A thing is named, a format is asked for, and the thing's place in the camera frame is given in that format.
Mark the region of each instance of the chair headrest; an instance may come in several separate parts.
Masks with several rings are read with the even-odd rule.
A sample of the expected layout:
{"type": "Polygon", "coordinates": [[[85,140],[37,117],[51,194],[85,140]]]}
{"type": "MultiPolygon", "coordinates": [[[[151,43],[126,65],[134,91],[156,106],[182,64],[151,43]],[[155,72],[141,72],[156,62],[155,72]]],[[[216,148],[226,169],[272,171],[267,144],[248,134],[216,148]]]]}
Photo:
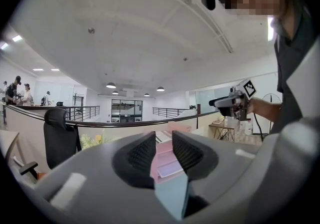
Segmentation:
{"type": "Polygon", "coordinates": [[[46,124],[53,127],[60,127],[67,130],[65,121],[66,110],[60,108],[53,108],[46,111],[44,121],[46,124]]]}

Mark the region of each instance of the chair armrest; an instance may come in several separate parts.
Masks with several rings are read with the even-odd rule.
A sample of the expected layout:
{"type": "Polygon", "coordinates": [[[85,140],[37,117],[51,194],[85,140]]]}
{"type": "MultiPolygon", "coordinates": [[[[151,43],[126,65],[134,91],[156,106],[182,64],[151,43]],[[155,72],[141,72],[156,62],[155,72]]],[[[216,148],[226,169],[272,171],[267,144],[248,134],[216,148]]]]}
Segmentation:
{"type": "Polygon", "coordinates": [[[19,172],[20,172],[21,175],[24,175],[27,172],[31,172],[32,170],[34,170],[34,168],[37,167],[37,166],[38,166],[38,163],[33,161],[33,162],[30,162],[30,163],[24,165],[23,167],[21,167],[19,169],[19,172]]]}

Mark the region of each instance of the office chair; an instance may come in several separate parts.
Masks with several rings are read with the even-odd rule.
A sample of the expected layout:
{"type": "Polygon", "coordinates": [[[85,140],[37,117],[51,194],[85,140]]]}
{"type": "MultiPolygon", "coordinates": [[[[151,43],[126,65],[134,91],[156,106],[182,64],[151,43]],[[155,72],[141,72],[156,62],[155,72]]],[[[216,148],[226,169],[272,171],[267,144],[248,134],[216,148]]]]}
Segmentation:
{"type": "MultiPolygon", "coordinates": [[[[65,121],[66,110],[53,108],[44,115],[44,143],[46,162],[50,169],[61,164],[81,150],[78,130],[67,126],[65,121]]],[[[31,162],[20,168],[21,175],[30,172],[36,179],[38,174],[34,170],[38,164],[31,162]]]]}

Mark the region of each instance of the metal railing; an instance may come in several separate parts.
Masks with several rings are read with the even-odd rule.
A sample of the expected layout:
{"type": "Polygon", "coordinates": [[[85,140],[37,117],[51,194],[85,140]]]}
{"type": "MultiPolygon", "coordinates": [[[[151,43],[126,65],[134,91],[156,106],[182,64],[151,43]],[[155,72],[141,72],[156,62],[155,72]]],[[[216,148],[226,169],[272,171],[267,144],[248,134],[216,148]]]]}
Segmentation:
{"type": "Polygon", "coordinates": [[[153,107],[153,114],[166,117],[166,118],[177,118],[185,110],[188,110],[188,109],[169,109],[169,108],[153,107]]]}
{"type": "Polygon", "coordinates": [[[67,107],[65,120],[85,121],[100,114],[100,106],[74,106],[67,107]]]}

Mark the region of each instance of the black cap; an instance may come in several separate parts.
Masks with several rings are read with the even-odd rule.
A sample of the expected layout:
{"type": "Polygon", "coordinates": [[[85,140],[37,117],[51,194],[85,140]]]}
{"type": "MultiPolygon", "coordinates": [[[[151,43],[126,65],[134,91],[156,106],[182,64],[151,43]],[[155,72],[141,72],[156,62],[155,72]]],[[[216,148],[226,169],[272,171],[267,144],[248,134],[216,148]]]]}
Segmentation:
{"type": "Polygon", "coordinates": [[[21,77],[20,77],[20,76],[17,76],[17,77],[15,77],[15,78],[16,78],[15,80],[18,82],[18,84],[21,85],[21,82],[20,82],[20,81],[21,81],[21,77]]]}

